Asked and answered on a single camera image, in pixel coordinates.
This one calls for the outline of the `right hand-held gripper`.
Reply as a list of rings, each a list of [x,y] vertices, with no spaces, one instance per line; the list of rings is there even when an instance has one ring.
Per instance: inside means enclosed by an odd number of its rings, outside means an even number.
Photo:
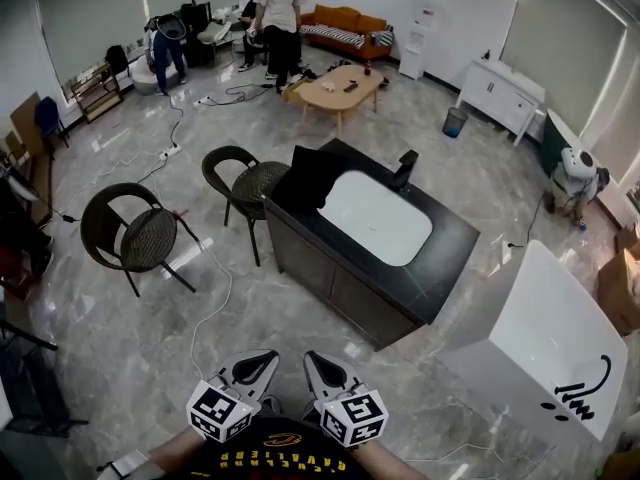
[[[345,361],[326,353],[308,351],[303,367],[309,390],[315,397],[327,397],[327,387],[352,387],[360,383],[355,369]],[[377,390],[366,384],[316,401],[320,428],[344,448],[353,448],[379,438],[384,432],[389,412]]]

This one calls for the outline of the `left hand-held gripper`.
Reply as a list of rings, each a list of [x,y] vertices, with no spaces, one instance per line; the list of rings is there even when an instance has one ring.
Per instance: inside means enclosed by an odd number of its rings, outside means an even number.
[[[260,411],[280,360],[275,350],[249,350],[227,358],[201,380],[186,405],[188,422],[205,440],[226,442],[245,430]]]

